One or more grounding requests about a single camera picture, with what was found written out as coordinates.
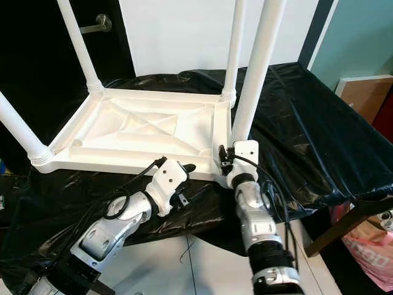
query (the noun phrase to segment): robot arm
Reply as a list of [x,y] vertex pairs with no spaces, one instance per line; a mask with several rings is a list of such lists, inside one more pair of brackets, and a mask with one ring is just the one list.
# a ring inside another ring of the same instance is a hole
[[29,294],[86,294],[129,235],[152,216],[169,214],[171,197],[194,169],[194,165],[183,167],[174,160],[166,160],[144,192],[113,200],[107,214],[85,231]]
[[[237,141],[231,153],[257,163],[258,142]],[[221,150],[220,155],[223,163],[233,161],[227,185],[235,190],[236,214],[241,221],[243,243],[254,274],[254,294],[304,294],[292,255],[283,248],[276,233],[276,224],[268,211],[270,202],[260,193],[257,169],[226,155],[225,151]]]
[[[242,157],[249,161],[237,159]],[[228,187],[235,190],[236,213],[241,221],[244,246],[254,274],[254,294],[304,294],[292,255],[282,246],[268,209],[268,198],[260,193],[257,170],[258,142],[238,141],[230,154],[220,150],[222,171]],[[107,214],[94,222],[61,258],[30,295],[84,295],[105,266],[121,249],[125,239],[151,216],[169,213],[169,201],[188,178],[194,165],[181,166],[167,160],[154,174],[144,192],[115,199]]]

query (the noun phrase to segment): table leg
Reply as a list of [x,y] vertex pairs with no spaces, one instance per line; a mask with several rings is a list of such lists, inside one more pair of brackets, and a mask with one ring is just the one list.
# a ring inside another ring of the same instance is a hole
[[380,212],[390,210],[393,207],[393,200],[382,201],[359,201],[356,206],[345,214],[334,226],[324,232],[312,244],[305,248],[308,257],[318,254],[320,250],[332,243],[337,238],[343,237],[348,232],[365,221],[368,217]]
[[102,283],[101,281],[97,280],[96,283],[93,285],[91,288],[95,293],[98,293],[99,295],[115,295],[116,292]]

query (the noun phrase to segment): black cable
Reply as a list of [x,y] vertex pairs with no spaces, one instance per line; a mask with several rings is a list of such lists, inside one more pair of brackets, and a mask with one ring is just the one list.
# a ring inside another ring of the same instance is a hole
[[79,234],[81,231],[85,231],[87,226],[91,223],[91,219],[94,216],[94,214],[97,212],[97,209],[100,204],[105,202],[106,200],[111,201],[113,200],[114,196],[117,196],[119,192],[123,191],[126,193],[126,195],[129,196],[129,192],[124,189],[125,186],[135,182],[137,179],[145,175],[149,170],[151,170],[154,166],[160,166],[165,162],[166,157],[162,157],[160,159],[155,160],[152,162],[146,169],[143,169],[139,174],[137,174],[134,178],[130,179],[126,183],[122,184],[121,186],[117,187],[114,190],[111,190],[107,194],[103,195],[102,197],[96,199],[91,207],[82,215],[82,217],[78,220],[78,222],[75,224],[75,226],[72,228],[72,232],[68,235],[64,246],[62,249],[59,251],[59,254],[56,256],[56,258],[52,261],[52,263],[49,264],[49,266],[46,268],[46,272],[50,270],[59,260],[60,258],[64,255],[66,250],[75,242],[75,237],[78,237],[77,234]]
[[295,256],[295,257],[294,257],[294,258],[295,258],[295,268],[298,270],[298,257],[297,257],[297,248],[296,248],[295,235],[294,235],[294,232],[292,231],[292,228],[291,228],[290,223],[289,223],[288,208],[287,208],[287,205],[286,205],[286,202],[285,202],[285,199],[284,199],[284,194],[282,193],[282,190],[281,190],[281,188],[279,187],[277,181],[270,175],[269,172],[266,171],[266,169],[264,169],[262,166],[260,166],[260,165],[258,165],[258,164],[256,164],[256,163],[254,163],[253,161],[251,161],[251,160],[249,160],[249,159],[247,159],[247,158],[241,157],[240,155],[235,155],[235,154],[233,154],[233,155],[231,155],[231,156],[232,156],[233,158],[242,160],[242,161],[244,161],[244,162],[246,162],[246,163],[248,163],[248,164],[254,166],[255,168],[259,169],[261,172],[263,172],[263,173],[265,174],[265,176],[268,178],[268,181],[271,182],[271,183],[274,185],[274,187],[276,188],[276,190],[278,191],[279,199],[280,199],[280,202],[282,203],[282,209],[284,210],[284,219],[285,219],[285,220],[284,220],[284,225],[285,225],[285,245],[286,245],[286,250],[287,250],[287,251],[289,250],[289,242],[288,242],[288,231],[289,231],[289,233],[290,233],[290,235],[291,235],[291,238],[292,238],[292,244],[293,244],[293,246],[294,246],[294,252],[295,252],[295,253],[294,253],[294,256]]
[[118,218],[118,217],[121,216],[121,215],[124,213],[124,211],[127,209],[129,203],[130,203],[130,195],[127,194],[127,195],[125,196],[125,202],[124,202],[123,206],[121,207],[121,209],[119,210],[119,212],[117,212],[117,213],[115,213],[115,214],[113,214],[113,215],[108,215],[108,212],[109,212],[109,208],[108,208],[107,213],[103,216],[103,218],[104,218],[104,219],[108,219],[108,220],[113,220],[113,219]]

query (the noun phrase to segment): black plastic sheet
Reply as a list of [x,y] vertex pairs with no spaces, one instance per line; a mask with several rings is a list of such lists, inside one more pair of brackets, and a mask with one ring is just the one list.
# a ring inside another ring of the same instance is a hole
[[[238,93],[245,72],[239,70]],[[197,70],[119,79],[107,87],[220,94],[224,77],[223,70]],[[393,192],[393,146],[297,63],[269,68],[250,137],[259,142],[260,164],[281,186],[292,219],[345,200],[378,200]],[[0,176],[6,203],[0,221],[10,226],[0,252],[0,273],[11,291],[16,293],[30,268],[53,259],[67,229],[92,201],[129,178],[69,170],[41,175],[33,168],[26,176]],[[149,179],[127,189],[143,189]],[[151,219],[126,245],[197,234],[244,254],[233,191],[191,181],[185,196],[189,206]]]

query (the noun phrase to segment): screw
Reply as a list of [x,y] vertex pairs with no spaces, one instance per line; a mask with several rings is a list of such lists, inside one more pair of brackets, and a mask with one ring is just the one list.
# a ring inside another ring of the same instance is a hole
[[145,222],[146,221],[146,217],[147,217],[147,213],[143,212],[142,213],[142,217],[141,217],[141,222]]
[[105,249],[106,247],[108,247],[108,244],[109,244],[109,240],[106,240],[106,241],[103,243],[103,249]]
[[391,214],[390,214],[390,212],[385,212],[382,214],[381,217],[382,217],[382,219],[389,219],[391,217]]
[[92,238],[92,237],[94,237],[95,234],[96,234],[96,230],[93,230],[93,231],[91,231],[91,232],[89,233],[89,235],[88,235],[87,238]]

